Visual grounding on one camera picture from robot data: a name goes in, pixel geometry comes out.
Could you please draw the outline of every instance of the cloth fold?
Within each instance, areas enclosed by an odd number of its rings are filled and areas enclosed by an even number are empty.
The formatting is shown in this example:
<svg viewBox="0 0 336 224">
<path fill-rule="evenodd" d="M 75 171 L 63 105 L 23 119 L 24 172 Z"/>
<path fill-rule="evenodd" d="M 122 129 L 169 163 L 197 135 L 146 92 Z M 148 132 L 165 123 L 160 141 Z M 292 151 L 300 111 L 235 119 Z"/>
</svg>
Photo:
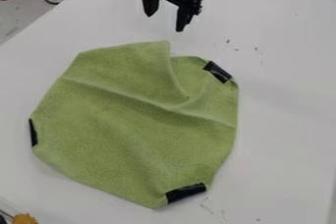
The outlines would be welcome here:
<svg viewBox="0 0 336 224">
<path fill-rule="evenodd" d="M 206 64 L 167 41 L 79 54 L 30 116 L 33 153 L 151 208 L 204 192 L 233 147 L 239 91 Z"/>
</svg>

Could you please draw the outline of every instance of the black corner tape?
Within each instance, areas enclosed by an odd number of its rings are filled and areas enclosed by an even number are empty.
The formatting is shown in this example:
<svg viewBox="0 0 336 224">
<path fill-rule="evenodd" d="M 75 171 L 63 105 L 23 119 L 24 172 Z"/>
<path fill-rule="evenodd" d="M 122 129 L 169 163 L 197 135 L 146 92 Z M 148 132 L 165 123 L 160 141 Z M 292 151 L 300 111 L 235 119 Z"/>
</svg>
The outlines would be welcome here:
<svg viewBox="0 0 336 224">
<path fill-rule="evenodd" d="M 208 64 L 206 64 L 203 69 L 210 72 L 216 79 L 218 79 L 222 83 L 226 83 L 230 79 L 232 79 L 232 76 L 229 73 L 224 71 L 214 62 L 208 62 Z"/>
<path fill-rule="evenodd" d="M 31 147 L 34 147 L 37 145 L 37 133 L 35 127 L 33 126 L 32 119 L 29 119 L 29 129 L 30 129 Z"/>
<path fill-rule="evenodd" d="M 172 203 L 188 196 L 194 196 L 206 192 L 206 186 L 203 183 L 182 187 L 172 190 L 166 194 L 168 203 Z"/>
</svg>

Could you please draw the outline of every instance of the green cloth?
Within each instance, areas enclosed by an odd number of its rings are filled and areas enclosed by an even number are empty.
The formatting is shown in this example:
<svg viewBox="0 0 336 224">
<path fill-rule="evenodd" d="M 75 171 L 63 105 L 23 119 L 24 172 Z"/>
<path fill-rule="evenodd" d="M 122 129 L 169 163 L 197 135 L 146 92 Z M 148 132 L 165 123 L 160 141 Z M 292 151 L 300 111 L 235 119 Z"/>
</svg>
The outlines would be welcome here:
<svg viewBox="0 0 336 224">
<path fill-rule="evenodd" d="M 208 188 L 236 135 L 238 86 L 166 41 L 79 54 L 31 115 L 33 153 L 66 176 L 147 207 Z"/>
</svg>

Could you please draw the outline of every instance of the yellow object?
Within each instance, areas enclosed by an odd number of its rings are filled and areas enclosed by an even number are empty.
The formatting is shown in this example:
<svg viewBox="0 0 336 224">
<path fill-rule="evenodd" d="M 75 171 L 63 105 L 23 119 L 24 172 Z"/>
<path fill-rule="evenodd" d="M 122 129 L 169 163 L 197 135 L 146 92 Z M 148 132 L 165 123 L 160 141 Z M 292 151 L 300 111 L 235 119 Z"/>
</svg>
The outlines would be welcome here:
<svg viewBox="0 0 336 224">
<path fill-rule="evenodd" d="M 38 222 L 27 213 L 14 216 L 12 224 L 38 224 Z"/>
</svg>

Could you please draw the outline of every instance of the white table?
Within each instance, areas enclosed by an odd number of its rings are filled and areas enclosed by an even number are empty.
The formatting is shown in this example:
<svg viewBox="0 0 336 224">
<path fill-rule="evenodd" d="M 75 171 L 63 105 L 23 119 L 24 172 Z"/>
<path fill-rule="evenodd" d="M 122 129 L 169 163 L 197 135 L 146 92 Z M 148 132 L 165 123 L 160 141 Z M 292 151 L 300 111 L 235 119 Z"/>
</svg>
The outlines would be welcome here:
<svg viewBox="0 0 336 224">
<path fill-rule="evenodd" d="M 336 169 L 336 0 L 205 0 L 176 33 L 176 7 L 66 0 L 0 48 L 0 196 L 45 224 L 320 224 Z M 239 133 L 203 195 L 157 210 L 81 185 L 30 152 L 28 117 L 83 50 L 168 39 L 241 88 Z"/>
</svg>

